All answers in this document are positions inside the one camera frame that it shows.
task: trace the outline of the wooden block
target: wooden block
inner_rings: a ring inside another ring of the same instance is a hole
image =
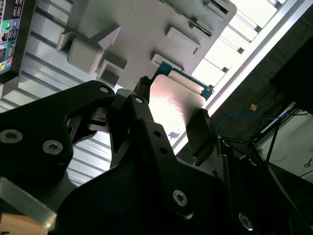
[[[0,222],[0,234],[9,235],[47,235],[48,231],[36,221],[21,215],[3,214]]]

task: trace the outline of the blue cable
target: blue cable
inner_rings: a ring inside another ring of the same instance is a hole
[[[257,115],[257,114],[247,114],[247,113],[234,113],[234,114],[228,114],[227,116],[225,116],[224,118],[222,118],[222,120],[219,121],[219,123],[217,123],[216,127],[215,127],[215,132],[218,132],[218,128],[220,126],[220,124],[227,119],[228,117],[234,116],[234,115],[242,115],[242,116],[250,116],[250,117],[254,117],[254,118],[260,118],[260,119],[264,119],[264,120],[275,120],[275,119],[281,119],[281,118],[285,118],[290,114],[290,110],[287,111],[284,115],[280,116],[280,117],[264,117],[261,115]]]

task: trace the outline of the circuit board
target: circuit board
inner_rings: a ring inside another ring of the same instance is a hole
[[[0,0],[0,75],[9,71],[24,0]]]

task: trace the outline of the metal rod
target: metal rod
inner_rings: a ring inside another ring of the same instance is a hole
[[[274,132],[274,135],[273,135],[273,139],[272,139],[272,142],[270,143],[270,147],[269,147],[269,150],[268,150],[268,155],[267,155],[266,160],[265,160],[267,163],[269,162],[270,155],[272,154],[272,151],[273,151],[273,147],[274,147],[274,144],[275,144],[277,133],[279,131],[280,123],[281,123],[281,120],[279,119],[277,121],[277,124],[276,124],[276,127],[275,127],[275,132]]]

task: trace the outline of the mounting hole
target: mounting hole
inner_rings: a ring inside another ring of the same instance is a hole
[[[161,152],[162,154],[167,154],[166,148],[160,148],[160,152]]]
[[[138,97],[136,97],[136,98],[135,98],[135,100],[136,100],[138,103],[140,103],[140,104],[142,104],[142,103],[143,103],[143,100],[142,100],[142,99],[140,99],[140,98],[138,98]]]
[[[105,87],[100,87],[100,91],[102,91],[104,93],[109,93],[109,90]]]
[[[18,130],[8,129],[0,133],[2,143],[18,143],[23,139],[23,134]]]
[[[161,137],[161,133],[159,131],[154,131],[154,134],[157,136],[157,137]]]

